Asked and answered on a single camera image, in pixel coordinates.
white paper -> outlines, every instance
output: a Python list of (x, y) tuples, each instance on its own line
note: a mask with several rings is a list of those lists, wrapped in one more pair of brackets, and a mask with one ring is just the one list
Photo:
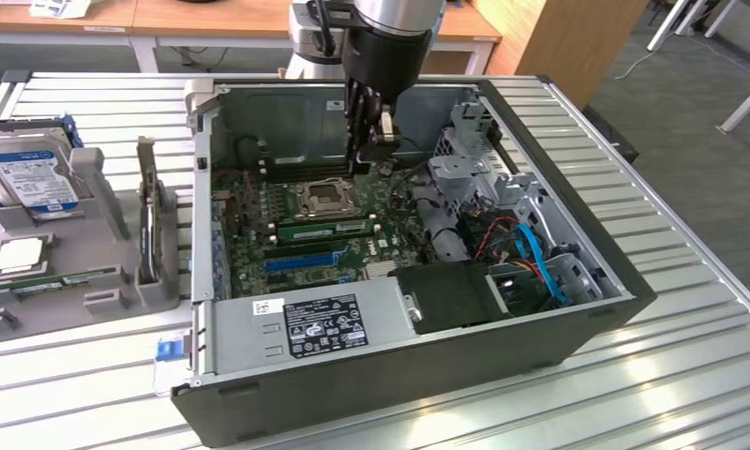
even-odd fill
[(54, 19), (80, 19), (86, 17), (90, 0), (33, 0), (30, 16)]

wooden cabinet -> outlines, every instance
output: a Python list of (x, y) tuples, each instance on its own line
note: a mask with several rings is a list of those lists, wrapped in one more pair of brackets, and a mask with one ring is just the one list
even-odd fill
[(548, 75), (582, 108), (648, 0), (473, 0), (502, 35), (490, 75)]

power supply label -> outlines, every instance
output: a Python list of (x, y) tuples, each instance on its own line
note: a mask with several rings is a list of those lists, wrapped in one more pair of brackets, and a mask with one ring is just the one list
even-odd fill
[(289, 353), (294, 358), (368, 345), (354, 294), (284, 305)]
[(0, 175), (20, 202), (33, 211), (48, 213), (77, 206), (77, 195), (66, 176), (58, 173), (54, 153), (0, 153)]

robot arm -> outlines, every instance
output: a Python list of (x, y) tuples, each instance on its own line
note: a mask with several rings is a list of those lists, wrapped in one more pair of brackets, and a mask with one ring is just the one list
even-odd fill
[[(350, 173), (368, 171), (400, 146), (397, 97), (416, 82), (444, 0), (313, 0), (293, 6), (294, 51), (314, 64), (341, 62)], [(310, 23), (305, 33), (296, 24)]]

blue cable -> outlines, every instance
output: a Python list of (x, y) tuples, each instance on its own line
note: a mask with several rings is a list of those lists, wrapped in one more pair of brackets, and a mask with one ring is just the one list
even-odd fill
[[(541, 248), (538, 247), (537, 237), (534, 236), (534, 232), (532, 231), (530, 227), (524, 223), (520, 223), (514, 227), (514, 231), (520, 230), (530, 243), (530, 250), (534, 253), (534, 260), (537, 260), (537, 268), (538, 272), (541, 273), (541, 277), (544, 278), (545, 284), (548, 285), (548, 290), (550, 291), (550, 295), (556, 297), (558, 300), (558, 304), (565, 306), (569, 305), (569, 300), (566, 296), (564, 296), (564, 292), (558, 288), (557, 283), (553, 281), (553, 277), (550, 277), (550, 272), (548, 272), (548, 267), (545, 266), (545, 259), (541, 253)], [(524, 247), (517, 244), (517, 250), (521, 252), (525, 250)]]
[(516, 240), (514, 245), (517, 246), (517, 251), (520, 252), (520, 258), (522, 258), (524, 260), (528, 259), (528, 251), (525, 250), (522, 239)]

